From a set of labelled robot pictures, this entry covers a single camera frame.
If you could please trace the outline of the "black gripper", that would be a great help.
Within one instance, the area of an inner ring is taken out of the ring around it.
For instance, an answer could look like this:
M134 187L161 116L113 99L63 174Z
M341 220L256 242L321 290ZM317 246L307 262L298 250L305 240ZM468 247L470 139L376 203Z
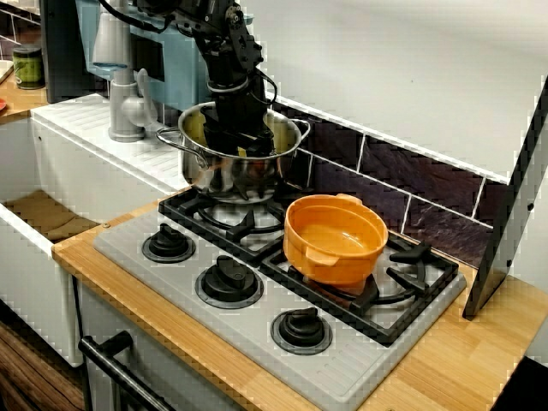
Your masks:
M237 93L213 94L214 106L202 107L204 135L213 151L247 148L249 157L274 153L273 133L266 127L267 112L263 83L253 83Z

